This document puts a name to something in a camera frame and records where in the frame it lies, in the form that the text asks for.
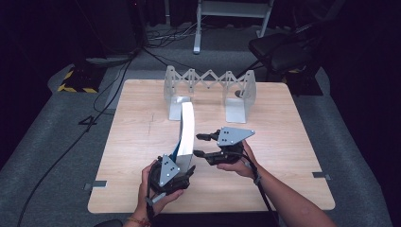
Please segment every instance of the wooden table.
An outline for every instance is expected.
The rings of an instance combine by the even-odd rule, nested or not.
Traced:
[[[169,121],[163,98],[163,80],[129,79],[125,82],[89,200],[92,213],[130,213],[137,203],[141,170],[157,156],[170,154],[179,138],[180,123]],[[256,83],[257,95],[246,124],[227,123],[221,87],[195,88],[191,96],[195,133],[210,133],[227,126],[255,130],[247,139],[258,162],[278,179],[324,210],[335,206],[315,152],[283,83]],[[195,149],[218,151],[216,142],[195,139]],[[196,165],[190,186],[164,213],[265,211],[266,205],[251,179],[209,166]]]

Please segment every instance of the person's right hand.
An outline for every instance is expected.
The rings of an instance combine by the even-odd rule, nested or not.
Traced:
[[[258,166],[256,159],[254,158],[251,147],[248,145],[247,141],[243,140],[242,145],[244,146],[244,154],[249,156],[252,162]],[[226,171],[235,171],[239,176],[254,178],[253,172],[250,167],[245,166],[245,163],[248,163],[248,160],[245,158],[241,158],[234,164],[218,164],[218,169],[223,169]]]

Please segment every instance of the bracelet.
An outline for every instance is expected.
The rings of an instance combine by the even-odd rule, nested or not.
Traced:
[[[144,221],[144,220],[138,220],[138,219],[131,218],[131,217],[127,218],[127,220],[132,220],[133,222],[136,222],[136,223],[138,223],[138,224],[140,224],[140,225],[142,225],[144,227],[150,227],[151,226],[150,222],[147,222],[147,221]]]

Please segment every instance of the hand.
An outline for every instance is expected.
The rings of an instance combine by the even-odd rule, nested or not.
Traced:
[[[244,154],[249,156],[251,161],[256,165],[259,166],[259,164],[256,162],[256,159],[254,158],[253,152],[251,147],[248,145],[246,140],[242,141],[242,145],[244,146]],[[241,158],[234,164],[218,164],[218,169],[223,169],[226,171],[235,171],[239,176],[243,177],[249,177],[254,179],[254,175],[252,170],[248,167],[245,166],[245,163],[248,163],[248,160],[245,158]]]
[[[148,215],[147,215],[147,202],[146,202],[146,196],[147,196],[147,191],[148,191],[148,176],[150,174],[150,169],[153,166],[153,164],[156,161],[153,161],[149,166],[146,166],[142,170],[142,182],[141,185],[139,185],[139,193],[138,193],[138,205],[135,209],[135,212],[133,213],[134,215],[137,214],[137,219],[139,218],[145,218],[148,220]],[[150,189],[150,197],[154,195],[154,191]],[[162,210],[165,208],[167,204],[170,202],[178,199],[181,195],[183,194],[183,190],[177,190],[174,193],[163,197],[161,200],[157,201],[156,203],[153,204],[153,210],[155,216],[157,216]]]

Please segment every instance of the gray carpet floor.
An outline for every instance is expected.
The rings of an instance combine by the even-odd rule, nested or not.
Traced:
[[[256,29],[206,30],[199,55],[192,54],[193,36],[149,51],[199,71],[213,69],[220,75],[230,70],[235,74],[255,61],[247,44],[255,38]],[[161,60],[175,66],[178,72],[188,69],[174,61]],[[109,96],[115,92],[115,88],[111,91],[113,86],[109,85],[121,66],[108,69],[100,85],[100,91],[104,92],[101,95],[57,92],[70,67],[67,65],[48,81],[52,97],[0,172],[0,226],[17,225],[35,184],[86,130],[78,122],[89,115],[96,116],[98,112],[94,106],[103,109],[110,100]],[[128,74],[135,78],[134,73],[141,70],[160,72],[166,67],[142,51],[131,63]],[[264,69],[256,70],[256,79],[262,80],[265,73]],[[327,75],[321,69],[316,78],[323,96],[294,96],[293,99],[323,172],[330,176],[327,182],[336,208],[327,214],[339,226],[392,226],[380,185],[363,160],[330,96]],[[96,177],[114,109],[106,113],[44,179],[27,206],[22,226],[95,226],[112,218],[124,220],[128,215],[91,214],[87,210],[90,192],[82,189]]]

